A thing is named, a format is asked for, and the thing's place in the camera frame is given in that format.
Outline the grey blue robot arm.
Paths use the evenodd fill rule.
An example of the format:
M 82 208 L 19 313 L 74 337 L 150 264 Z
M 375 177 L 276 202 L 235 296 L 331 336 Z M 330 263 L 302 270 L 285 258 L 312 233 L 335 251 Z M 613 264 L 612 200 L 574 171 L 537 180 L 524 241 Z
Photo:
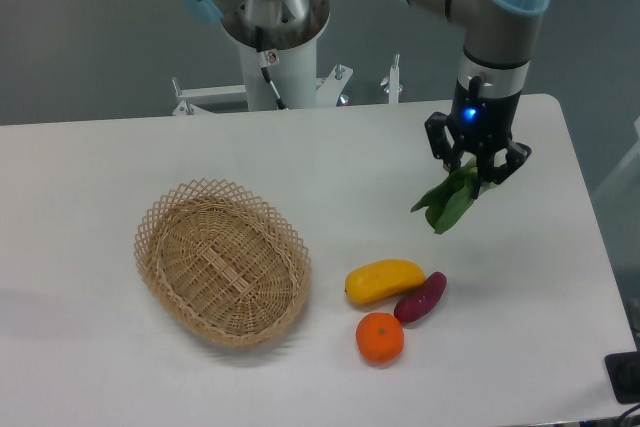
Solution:
M 295 60 L 313 49 L 329 20 L 328 0 L 179 0 L 206 24 L 221 24 L 243 55 L 248 103 L 255 110 L 319 104 L 316 62 Z M 449 171 L 470 154 L 475 189 L 504 182 L 529 158 L 511 126 L 550 0 L 400 0 L 465 30 L 449 114 L 425 124 L 432 153 Z

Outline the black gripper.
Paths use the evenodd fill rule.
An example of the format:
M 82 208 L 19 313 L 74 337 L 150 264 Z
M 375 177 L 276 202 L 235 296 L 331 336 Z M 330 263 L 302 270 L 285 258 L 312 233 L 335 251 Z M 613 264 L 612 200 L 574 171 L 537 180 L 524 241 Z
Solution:
M 460 169 L 465 151 L 479 152 L 476 155 L 476 197 L 501 185 L 531 156 L 529 146 L 511 140 L 520 96 L 521 92 L 495 99 L 473 97 L 457 82 L 450 115 L 435 112 L 425 121 L 432 154 L 443 162 L 446 170 Z M 505 149 L 504 162 L 497 165 L 496 152 L 502 149 Z

